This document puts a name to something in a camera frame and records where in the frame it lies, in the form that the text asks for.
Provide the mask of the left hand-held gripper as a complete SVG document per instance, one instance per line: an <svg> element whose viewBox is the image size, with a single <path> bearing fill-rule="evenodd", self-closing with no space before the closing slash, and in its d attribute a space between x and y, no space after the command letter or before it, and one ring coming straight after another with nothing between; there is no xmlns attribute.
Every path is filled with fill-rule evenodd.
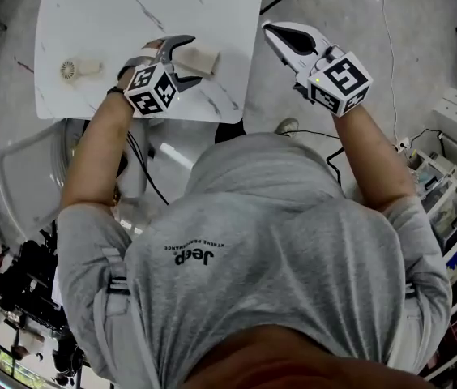
<svg viewBox="0 0 457 389"><path fill-rule="evenodd" d="M123 93L136 113L140 116L167 113L179 101L179 92L201 83L201 76L180 77L171 63L173 51L194 40L191 35L167 36L158 50L141 49L125 63L117 78L121 82L126 72L132 70Z"/></svg>

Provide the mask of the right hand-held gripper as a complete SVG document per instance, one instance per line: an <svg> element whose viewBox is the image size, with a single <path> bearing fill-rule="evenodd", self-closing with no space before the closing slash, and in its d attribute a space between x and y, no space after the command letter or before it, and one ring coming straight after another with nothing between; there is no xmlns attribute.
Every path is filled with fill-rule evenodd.
<svg viewBox="0 0 457 389"><path fill-rule="evenodd" d="M308 101L339 118L367 97L374 81L369 72L353 52L329 45L317 28L294 22L265 22L262 30L280 61L298 72L296 89ZM312 53L319 55L309 63Z"/></svg>

